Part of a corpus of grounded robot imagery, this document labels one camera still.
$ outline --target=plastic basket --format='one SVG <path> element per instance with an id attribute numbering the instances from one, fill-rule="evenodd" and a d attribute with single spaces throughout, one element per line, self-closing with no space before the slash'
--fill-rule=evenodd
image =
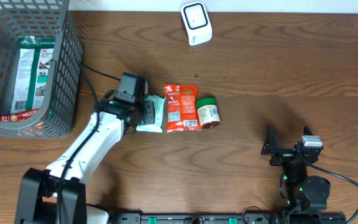
<path id="1" fill-rule="evenodd" d="M 18 122 L 0 121 L 0 135 L 59 138 L 69 132 L 80 80 L 82 48 L 69 0 L 0 0 L 0 115 L 9 114 L 19 61 L 18 37 L 54 38 L 53 62 L 42 106 Z"/>

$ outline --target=white device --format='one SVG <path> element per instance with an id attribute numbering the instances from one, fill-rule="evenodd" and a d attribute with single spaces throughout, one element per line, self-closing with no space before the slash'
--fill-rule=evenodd
<path id="1" fill-rule="evenodd" d="M 202 2 L 185 4 L 181 8 L 181 20 L 191 46 L 211 40 L 212 25 Z"/>

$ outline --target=snack package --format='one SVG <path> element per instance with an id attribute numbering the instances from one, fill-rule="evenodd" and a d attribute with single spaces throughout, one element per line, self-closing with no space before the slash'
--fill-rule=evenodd
<path id="1" fill-rule="evenodd" d="M 198 87 L 165 84 L 164 90 L 168 98 L 167 132 L 201 130 L 196 110 Z"/>
<path id="2" fill-rule="evenodd" d="M 20 37 L 20 56 L 11 114 L 38 109 L 44 100 L 53 39 Z"/>
<path id="3" fill-rule="evenodd" d="M 164 118 L 164 104 L 167 97 L 148 96 L 144 101 L 154 102 L 155 119 L 154 124 L 143 124 L 136 127 L 136 131 L 147 131 L 154 133 L 162 133 L 162 120 Z"/>
<path id="4" fill-rule="evenodd" d="M 3 115 L 3 116 L 0 116 L 0 121 L 8 121 L 8 122 L 23 121 L 23 120 L 33 116 L 35 114 L 35 112 L 37 112 L 37 111 L 38 111 L 38 109 L 20 112 L 20 113 L 11 114 L 11 115 Z"/>

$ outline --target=green jar lid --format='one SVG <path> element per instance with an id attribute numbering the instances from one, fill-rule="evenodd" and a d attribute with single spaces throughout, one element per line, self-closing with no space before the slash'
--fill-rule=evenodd
<path id="1" fill-rule="evenodd" d="M 213 97 L 203 98 L 203 99 L 200 99 L 199 101 L 197 101 L 197 103 L 196 103 L 197 109 L 202 106 L 205 106 L 205 105 L 216 105 L 215 98 L 213 98 Z"/>

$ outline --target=wood grain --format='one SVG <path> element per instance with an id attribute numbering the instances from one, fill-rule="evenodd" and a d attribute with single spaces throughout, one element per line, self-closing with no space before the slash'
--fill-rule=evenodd
<path id="1" fill-rule="evenodd" d="M 317 165 L 358 181 L 358 15 L 211 13 L 210 42 L 190 47 L 177 13 L 72 12 L 84 62 L 214 95 L 222 124 L 211 130 L 127 135 L 87 188 L 89 203 L 145 213 L 277 210 L 281 168 L 260 157 L 267 124 L 292 146 L 302 127 L 321 136 Z M 87 71 L 99 98 L 118 83 Z M 81 133 L 93 100 L 82 80 L 76 122 L 64 139 L 0 137 L 0 223 L 12 223 L 24 172 L 44 169 Z M 358 189 L 334 177 L 329 212 L 349 218 Z"/>

